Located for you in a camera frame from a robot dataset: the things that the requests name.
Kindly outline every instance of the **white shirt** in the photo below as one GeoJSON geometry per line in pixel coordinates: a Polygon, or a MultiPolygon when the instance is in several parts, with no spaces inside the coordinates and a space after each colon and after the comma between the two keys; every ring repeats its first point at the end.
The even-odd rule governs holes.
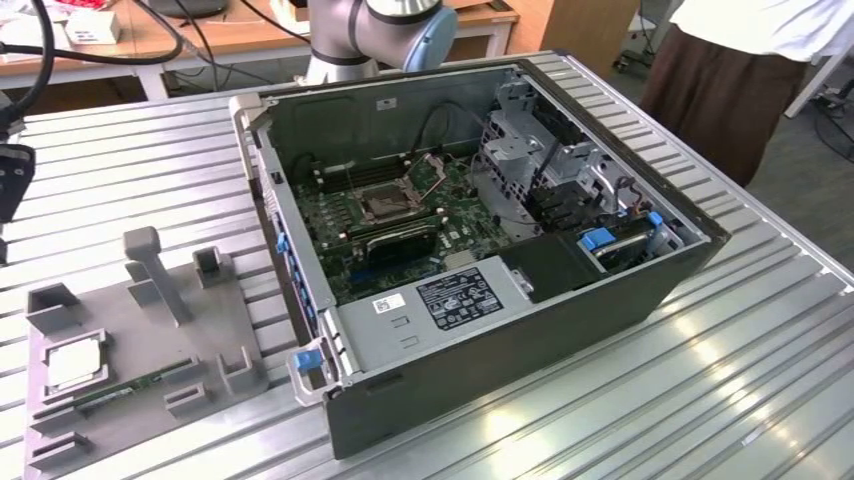
{"type": "Polygon", "coordinates": [[[854,0],[684,0],[671,22],[733,50],[797,62],[854,41],[854,0]]]}

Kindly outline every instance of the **blue latch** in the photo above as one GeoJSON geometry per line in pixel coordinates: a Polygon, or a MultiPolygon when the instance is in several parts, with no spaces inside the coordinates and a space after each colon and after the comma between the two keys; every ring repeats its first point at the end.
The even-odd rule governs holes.
{"type": "Polygon", "coordinates": [[[613,243],[615,241],[616,238],[604,227],[591,230],[581,236],[581,245],[584,245],[589,251],[593,251],[596,248],[607,245],[608,243],[613,243]]]}
{"type": "Polygon", "coordinates": [[[297,352],[293,356],[293,360],[296,363],[296,370],[298,370],[300,373],[305,373],[308,370],[322,365],[322,353],[320,353],[320,350],[297,352]]]}
{"type": "Polygon", "coordinates": [[[645,218],[649,220],[649,223],[655,228],[660,227],[661,223],[664,223],[664,219],[657,212],[649,212],[645,218]]]}
{"type": "Polygon", "coordinates": [[[284,232],[278,233],[278,238],[276,239],[276,252],[278,253],[284,253],[288,251],[288,248],[290,246],[288,245],[288,239],[284,236],[284,232]]]}

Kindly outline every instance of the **power supply label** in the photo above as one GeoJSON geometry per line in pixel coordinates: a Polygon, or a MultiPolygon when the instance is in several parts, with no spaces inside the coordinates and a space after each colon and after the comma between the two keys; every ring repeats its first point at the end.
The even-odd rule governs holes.
{"type": "Polygon", "coordinates": [[[417,287],[436,326],[449,330],[497,312],[504,306],[477,268],[417,287]]]}

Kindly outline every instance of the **brown skirt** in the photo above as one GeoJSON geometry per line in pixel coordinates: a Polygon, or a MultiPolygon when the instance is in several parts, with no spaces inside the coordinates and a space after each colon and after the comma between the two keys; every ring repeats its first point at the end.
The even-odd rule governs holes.
{"type": "Polygon", "coordinates": [[[640,108],[741,186],[752,179],[807,64],[669,29],[640,108]]]}

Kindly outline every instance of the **white box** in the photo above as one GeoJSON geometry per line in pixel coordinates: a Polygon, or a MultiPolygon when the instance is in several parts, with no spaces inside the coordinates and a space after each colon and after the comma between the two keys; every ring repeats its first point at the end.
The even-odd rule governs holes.
{"type": "Polygon", "coordinates": [[[76,45],[118,43],[121,26],[114,12],[74,12],[68,17],[65,33],[76,45]]]}

